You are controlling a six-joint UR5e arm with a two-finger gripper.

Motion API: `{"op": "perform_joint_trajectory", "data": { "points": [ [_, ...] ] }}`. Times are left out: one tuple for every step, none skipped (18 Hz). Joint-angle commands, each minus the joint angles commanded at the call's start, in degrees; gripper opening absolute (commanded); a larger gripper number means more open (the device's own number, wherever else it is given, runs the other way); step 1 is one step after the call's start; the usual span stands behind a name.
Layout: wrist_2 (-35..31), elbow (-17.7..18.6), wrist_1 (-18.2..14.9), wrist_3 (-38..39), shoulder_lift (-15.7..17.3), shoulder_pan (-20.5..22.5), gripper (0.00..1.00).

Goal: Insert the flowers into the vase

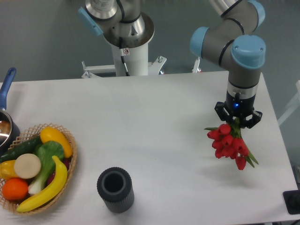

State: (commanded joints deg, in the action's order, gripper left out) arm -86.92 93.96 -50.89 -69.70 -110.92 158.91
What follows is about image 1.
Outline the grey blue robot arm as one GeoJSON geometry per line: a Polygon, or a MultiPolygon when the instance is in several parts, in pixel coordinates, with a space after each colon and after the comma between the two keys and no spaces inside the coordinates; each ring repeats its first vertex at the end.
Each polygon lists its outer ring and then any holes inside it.
{"type": "MultiPolygon", "coordinates": [[[[198,28],[189,47],[200,59],[229,73],[226,100],[215,106],[219,118],[228,123],[238,119],[241,128],[252,128],[262,118],[254,100],[266,52],[265,42],[253,32],[264,21],[265,11],[255,0],[213,0],[211,5],[222,23],[214,29],[198,28]]],[[[117,76],[160,71],[158,63],[148,61],[155,29],[139,0],[87,0],[78,14],[91,33],[110,44],[117,76]]]]}

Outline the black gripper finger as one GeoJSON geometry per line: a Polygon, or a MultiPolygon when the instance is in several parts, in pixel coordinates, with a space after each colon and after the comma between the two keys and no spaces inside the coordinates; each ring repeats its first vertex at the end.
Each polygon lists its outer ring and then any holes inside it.
{"type": "Polygon", "coordinates": [[[221,121],[233,122],[232,111],[229,110],[225,102],[217,102],[215,105],[215,111],[221,121]]]}
{"type": "Polygon", "coordinates": [[[262,119],[263,113],[260,111],[252,111],[251,114],[245,117],[242,121],[243,128],[252,128],[262,119]]]}

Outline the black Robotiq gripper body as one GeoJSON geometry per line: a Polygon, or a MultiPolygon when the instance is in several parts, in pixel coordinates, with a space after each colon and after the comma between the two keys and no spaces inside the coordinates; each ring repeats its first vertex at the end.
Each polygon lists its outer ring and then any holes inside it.
{"type": "Polygon", "coordinates": [[[225,110],[228,112],[229,117],[247,117],[254,111],[255,96],[246,99],[236,100],[234,96],[226,93],[225,110]]]}

